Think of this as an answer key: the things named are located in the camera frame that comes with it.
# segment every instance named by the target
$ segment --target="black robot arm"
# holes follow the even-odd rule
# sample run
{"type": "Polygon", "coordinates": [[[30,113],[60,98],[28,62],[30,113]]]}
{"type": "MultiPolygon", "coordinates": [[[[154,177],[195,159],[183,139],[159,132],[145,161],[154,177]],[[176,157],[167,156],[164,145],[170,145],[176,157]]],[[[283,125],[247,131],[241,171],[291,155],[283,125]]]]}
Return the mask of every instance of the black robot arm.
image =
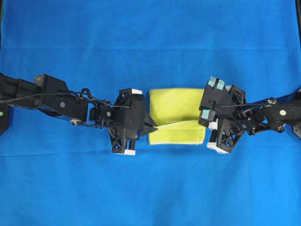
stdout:
{"type": "Polygon", "coordinates": [[[46,74],[29,82],[0,73],[0,135],[9,127],[10,108],[14,106],[37,109],[72,125],[108,127],[112,151],[119,154],[135,154],[135,141],[156,130],[143,94],[136,89],[121,90],[111,104],[92,96],[89,89],[70,91],[64,81],[46,74]],[[87,122],[89,104],[93,107],[87,122]]]}
{"type": "Polygon", "coordinates": [[[246,93],[213,78],[205,86],[199,124],[212,129],[207,147],[230,153],[246,131],[248,135],[273,130],[284,132],[286,124],[301,138],[301,92],[246,103],[246,93]]]}

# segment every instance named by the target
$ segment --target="blue backdrop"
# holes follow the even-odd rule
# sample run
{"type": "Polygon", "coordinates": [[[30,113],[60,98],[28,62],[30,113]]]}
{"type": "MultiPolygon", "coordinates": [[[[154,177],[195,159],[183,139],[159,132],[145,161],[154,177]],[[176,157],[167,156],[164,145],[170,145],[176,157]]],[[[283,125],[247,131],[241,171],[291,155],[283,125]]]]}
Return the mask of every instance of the blue backdrop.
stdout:
{"type": "MultiPolygon", "coordinates": [[[[300,66],[294,0],[4,0],[1,72],[47,73],[112,101],[210,76],[248,102],[279,97],[301,86],[300,66]]],[[[111,154],[106,129],[16,109],[0,146],[2,226],[301,224],[290,127],[245,135],[228,155],[142,137],[129,157],[111,154]]]]}

